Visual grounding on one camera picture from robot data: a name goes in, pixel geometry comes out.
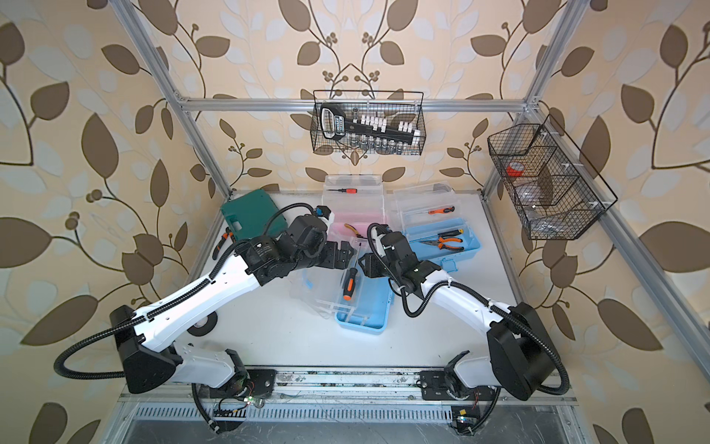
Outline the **blue toolbox with clear lid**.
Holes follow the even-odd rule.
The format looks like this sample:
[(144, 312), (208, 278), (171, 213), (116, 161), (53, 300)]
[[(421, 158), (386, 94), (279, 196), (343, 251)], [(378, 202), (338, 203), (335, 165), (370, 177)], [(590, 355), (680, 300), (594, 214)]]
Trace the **blue toolbox with clear lid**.
[(383, 277), (370, 279), (358, 260), (369, 253), (363, 240), (353, 244), (354, 255), (343, 270), (306, 268), (290, 277), (290, 296), (340, 327), (379, 335), (388, 326), (393, 293)]

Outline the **pink toolbox with clear lid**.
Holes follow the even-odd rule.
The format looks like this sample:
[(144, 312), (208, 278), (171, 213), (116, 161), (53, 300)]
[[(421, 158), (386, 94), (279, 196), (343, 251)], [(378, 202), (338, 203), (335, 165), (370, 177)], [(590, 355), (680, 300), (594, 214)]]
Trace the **pink toolbox with clear lid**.
[[(355, 188), (357, 194), (327, 192), (326, 189)], [(343, 224), (353, 225), (362, 235), (372, 223), (387, 224), (386, 194), (382, 178), (378, 175), (333, 175), (324, 182), (322, 205), (334, 216), (328, 230), (331, 241), (356, 239)]]

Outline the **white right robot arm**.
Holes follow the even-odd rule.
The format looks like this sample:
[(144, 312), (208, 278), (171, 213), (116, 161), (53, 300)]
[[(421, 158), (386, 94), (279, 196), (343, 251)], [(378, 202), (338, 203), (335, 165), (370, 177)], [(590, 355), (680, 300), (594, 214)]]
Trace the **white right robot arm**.
[(554, 396), (569, 391), (569, 372), (530, 305), (506, 305), (482, 296), (441, 266), (420, 259), (406, 237), (387, 225), (371, 224), (366, 240), (370, 251), (361, 259), (364, 274), (388, 279), (406, 316), (418, 318), (429, 305), (438, 305), (486, 340), (487, 355), (463, 351), (447, 364), (451, 397), (466, 398), (482, 386), (506, 390), (521, 401), (537, 391)]

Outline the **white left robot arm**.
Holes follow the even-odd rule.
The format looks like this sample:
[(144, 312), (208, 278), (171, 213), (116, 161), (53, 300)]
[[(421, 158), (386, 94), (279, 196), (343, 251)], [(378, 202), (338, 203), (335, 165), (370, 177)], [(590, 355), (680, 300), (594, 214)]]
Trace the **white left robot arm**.
[[(165, 383), (202, 385), (227, 395), (241, 392), (248, 372), (231, 349), (208, 351), (180, 340), (180, 336), (219, 308), (296, 270), (344, 270), (355, 251), (345, 240), (327, 238), (334, 214), (324, 205), (305, 205), (298, 216), (275, 237), (263, 233), (236, 241), (216, 260), (214, 268), (186, 287), (151, 305), (133, 310), (119, 307), (110, 316), (110, 329), (96, 333), (63, 351), (54, 362), (65, 379), (122, 379), (129, 392), (141, 394)], [(112, 338), (122, 368), (89, 373), (67, 366), (82, 349)]]

